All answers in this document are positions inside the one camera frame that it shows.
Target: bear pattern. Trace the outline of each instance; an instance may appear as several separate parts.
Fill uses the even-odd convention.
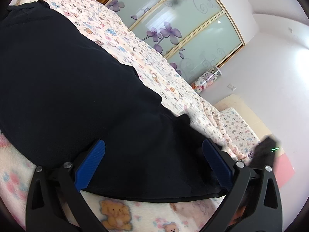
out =
[[[164,228],[165,232],[179,232],[179,229],[175,222],[163,224],[162,227]]]
[[[101,201],[100,206],[101,214],[107,217],[106,220],[102,221],[105,228],[108,230],[132,230],[131,213],[128,206],[111,200]]]

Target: purple flower decal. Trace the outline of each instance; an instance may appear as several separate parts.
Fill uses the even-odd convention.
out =
[[[164,22],[164,26],[166,29],[161,28],[161,34],[164,37],[170,37],[171,43],[177,45],[179,43],[177,38],[182,37],[180,31],[176,28],[172,29],[172,26],[169,22]]]
[[[157,52],[159,52],[160,54],[161,54],[162,51],[163,51],[162,47],[161,47],[160,45],[158,45],[158,44],[155,44],[155,45],[154,45],[154,49],[155,49]]]
[[[177,70],[177,64],[176,63],[170,63],[170,66],[173,67],[174,70],[176,70],[176,72],[181,75],[181,70]]]
[[[124,2],[119,2],[119,0],[112,0],[109,4],[107,4],[106,7],[110,10],[118,12],[120,10],[120,8],[125,7],[125,4],[124,4]]]
[[[177,69],[177,64],[176,63],[170,63],[170,66],[173,67],[175,70]]]
[[[147,36],[152,37],[152,41],[157,43],[159,39],[162,38],[162,35],[160,33],[157,33],[156,28],[151,28],[149,31],[146,32]]]

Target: light switch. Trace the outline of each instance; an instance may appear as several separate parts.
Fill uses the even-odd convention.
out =
[[[228,87],[231,89],[231,90],[235,90],[236,89],[236,86],[232,85],[232,84],[229,84]]]

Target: pink object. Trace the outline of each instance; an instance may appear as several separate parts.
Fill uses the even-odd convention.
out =
[[[7,182],[7,190],[12,194],[16,193],[15,187],[12,182]]]
[[[7,140],[7,138],[4,136],[4,134],[0,133],[0,146],[1,147],[7,147],[10,145],[10,142]]]
[[[10,173],[10,178],[11,178],[11,180],[12,180],[12,182],[14,184],[19,184],[20,183],[19,177],[16,175],[16,173],[11,172]]]
[[[286,184],[294,175],[295,171],[286,153],[276,158],[274,164],[274,174],[278,187]]]
[[[27,200],[27,192],[24,192],[22,190],[18,190],[17,191],[17,195],[19,198],[21,198],[22,200]]]

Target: blanket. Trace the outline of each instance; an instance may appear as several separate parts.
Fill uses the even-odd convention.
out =
[[[37,0],[13,0],[11,5],[33,1]],[[162,55],[138,39],[116,13],[95,0],[44,1],[66,16],[83,35],[103,47],[120,63],[133,66],[141,81],[157,92],[163,99],[162,104],[176,116],[188,114],[191,126],[221,145],[234,160],[242,160],[246,164],[250,162],[247,154],[239,150],[230,139],[219,111],[195,93]],[[29,55],[35,54],[36,47],[33,46],[33,52]],[[115,81],[112,85],[115,95],[120,96],[124,86],[125,81]],[[0,132],[0,196],[13,217],[24,228],[27,192],[35,167]],[[221,197],[187,203],[154,204],[113,200],[84,191],[81,191],[81,194],[107,229],[136,232],[198,231],[223,199]],[[76,224],[65,202],[63,208],[70,222]],[[126,216],[124,221],[116,213],[110,212],[115,208],[127,213],[129,219]]]

